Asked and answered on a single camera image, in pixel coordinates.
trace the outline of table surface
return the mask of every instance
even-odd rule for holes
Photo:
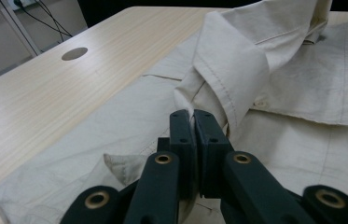
[[[0,77],[0,181],[202,26],[213,8],[131,7]],[[348,21],[331,12],[329,24]],[[63,61],[65,52],[88,52]]]

